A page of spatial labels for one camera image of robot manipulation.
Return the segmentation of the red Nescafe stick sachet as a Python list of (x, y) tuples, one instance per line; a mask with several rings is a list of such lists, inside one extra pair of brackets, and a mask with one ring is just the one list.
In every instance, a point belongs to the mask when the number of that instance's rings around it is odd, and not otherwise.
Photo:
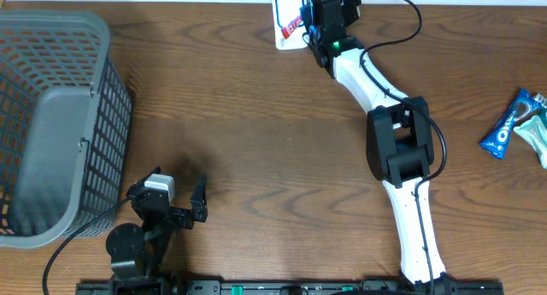
[(290, 21), (286, 26), (281, 27), (280, 31), (283, 39), (288, 39), (299, 27), (303, 25), (303, 18), (298, 15)]

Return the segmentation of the blue Oreo cookie pack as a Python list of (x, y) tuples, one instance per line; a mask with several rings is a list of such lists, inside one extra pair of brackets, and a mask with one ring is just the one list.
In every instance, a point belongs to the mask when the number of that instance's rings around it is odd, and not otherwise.
[(521, 88), (496, 125), (479, 143), (479, 146), (496, 159), (503, 160), (509, 148), (510, 135), (515, 123), (541, 109), (533, 97), (527, 89)]

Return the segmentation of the teal mouthwash bottle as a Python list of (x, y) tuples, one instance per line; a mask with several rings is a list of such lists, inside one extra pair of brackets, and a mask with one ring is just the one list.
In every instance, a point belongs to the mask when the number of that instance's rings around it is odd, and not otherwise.
[(547, 110), (547, 100), (546, 100), (546, 97), (544, 97), (543, 95), (541, 95), (540, 93), (537, 93), (534, 97), (533, 97), (533, 100), (535, 102), (537, 102), (540, 107), (541, 107), (541, 110), (540, 110), (540, 113), (545, 113), (546, 110)]

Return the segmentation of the mint green wipes pack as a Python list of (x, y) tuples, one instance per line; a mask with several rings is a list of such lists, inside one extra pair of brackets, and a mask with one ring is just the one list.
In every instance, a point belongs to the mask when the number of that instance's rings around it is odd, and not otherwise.
[(523, 138), (537, 153), (543, 168), (546, 168), (546, 126), (539, 115), (532, 116), (514, 128), (514, 132)]

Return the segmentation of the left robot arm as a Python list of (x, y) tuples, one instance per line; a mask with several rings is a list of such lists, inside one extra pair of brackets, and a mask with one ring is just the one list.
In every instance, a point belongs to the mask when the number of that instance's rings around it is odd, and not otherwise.
[(142, 223), (120, 224), (107, 237), (106, 251), (113, 271), (110, 293), (185, 293), (179, 279), (162, 272), (161, 266), (173, 235), (207, 220), (206, 185), (204, 175), (191, 195), (189, 209), (171, 204), (175, 194), (174, 178), (162, 174), (160, 168), (153, 169), (128, 189), (128, 202)]

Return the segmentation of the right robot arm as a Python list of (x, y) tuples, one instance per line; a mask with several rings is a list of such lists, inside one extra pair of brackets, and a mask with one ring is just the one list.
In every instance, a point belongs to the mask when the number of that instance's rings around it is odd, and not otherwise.
[(429, 205), (433, 138), (443, 136), (423, 97), (399, 91), (374, 66), (358, 38), (347, 33), (362, 0), (309, 0), (301, 7), (315, 60), (344, 86), (367, 115), (366, 156), (391, 201), (401, 247), (403, 280), (414, 292), (434, 293), (445, 273)]

